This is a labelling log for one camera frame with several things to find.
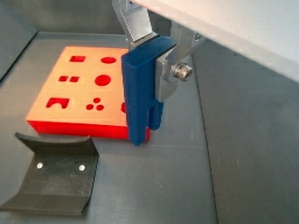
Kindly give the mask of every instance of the metal bracket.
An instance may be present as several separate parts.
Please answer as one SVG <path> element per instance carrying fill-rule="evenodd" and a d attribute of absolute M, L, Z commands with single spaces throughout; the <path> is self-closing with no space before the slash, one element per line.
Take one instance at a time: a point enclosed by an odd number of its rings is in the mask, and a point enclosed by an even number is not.
<path fill-rule="evenodd" d="M 112 0 L 112 5 L 131 51 L 145 41 L 155 38 L 157 34 L 152 30 L 147 9 L 144 7 L 129 0 Z"/>
<path fill-rule="evenodd" d="M 72 140 L 15 136 L 35 152 L 19 193 L 2 211 L 81 214 L 89 201 L 99 153 L 89 137 Z"/>
<path fill-rule="evenodd" d="M 177 79 L 187 81 L 192 75 L 192 68 L 187 66 L 192 52 L 205 42 L 205 38 L 187 27 L 172 23 L 172 38 L 177 45 L 156 60 L 155 67 L 155 98 L 159 102 L 173 94 Z"/>

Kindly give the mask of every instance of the square hole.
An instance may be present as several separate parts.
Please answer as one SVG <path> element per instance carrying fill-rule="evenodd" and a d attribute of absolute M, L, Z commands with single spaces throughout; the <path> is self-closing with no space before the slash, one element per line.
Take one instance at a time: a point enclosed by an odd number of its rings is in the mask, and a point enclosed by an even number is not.
<path fill-rule="evenodd" d="M 69 77 L 68 77 L 67 75 L 63 75 L 63 76 L 60 77 L 59 81 L 67 81 L 68 78 L 69 78 Z"/>
<path fill-rule="evenodd" d="M 87 58 L 85 56 L 75 55 L 75 56 L 71 56 L 69 61 L 71 62 L 83 62 L 85 60 L 85 58 Z"/>
<path fill-rule="evenodd" d="M 71 82 L 77 82 L 79 79 L 80 79 L 79 76 L 71 76 L 71 77 L 69 77 L 69 81 L 71 81 Z"/>

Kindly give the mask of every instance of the white panel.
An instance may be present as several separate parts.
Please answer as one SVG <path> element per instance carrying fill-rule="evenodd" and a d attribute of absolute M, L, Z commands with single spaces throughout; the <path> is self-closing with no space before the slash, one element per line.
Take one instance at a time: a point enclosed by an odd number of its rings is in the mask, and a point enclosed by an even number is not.
<path fill-rule="evenodd" d="M 135 0 L 299 82 L 299 1 Z"/>

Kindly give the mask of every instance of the blue block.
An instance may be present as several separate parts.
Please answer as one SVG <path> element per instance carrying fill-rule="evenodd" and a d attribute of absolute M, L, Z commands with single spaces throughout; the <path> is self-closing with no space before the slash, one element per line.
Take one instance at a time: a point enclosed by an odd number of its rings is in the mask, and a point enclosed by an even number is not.
<path fill-rule="evenodd" d="M 145 129 L 157 130 L 164 104 L 155 99 L 155 60 L 172 47 L 171 38 L 157 37 L 121 57 L 128 137 L 135 145 L 145 140 Z"/>

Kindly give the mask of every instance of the gray surface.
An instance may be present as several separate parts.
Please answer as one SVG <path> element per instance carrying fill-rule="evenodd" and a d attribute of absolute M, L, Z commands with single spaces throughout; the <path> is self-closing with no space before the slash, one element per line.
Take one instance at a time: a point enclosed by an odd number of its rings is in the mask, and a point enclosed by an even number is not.
<path fill-rule="evenodd" d="M 0 2 L 0 80 L 31 41 L 36 30 Z"/>
<path fill-rule="evenodd" d="M 16 193 L 32 153 L 15 132 L 36 136 L 24 118 L 64 46 L 123 47 L 123 36 L 39 34 L 0 87 L 0 204 Z M 0 213 L 0 223 L 216 223 L 211 172 L 195 79 L 164 106 L 149 143 L 93 138 L 100 159 L 81 217 Z"/>
<path fill-rule="evenodd" d="M 219 224 L 299 223 L 299 84 L 212 42 L 193 56 Z"/>
<path fill-rule="evenodd" d="M 41 32 L 121 34 L 111 0 L 0 0 Z M 171 22 L 151 13 L 153 31 L 169 35 Z"/>

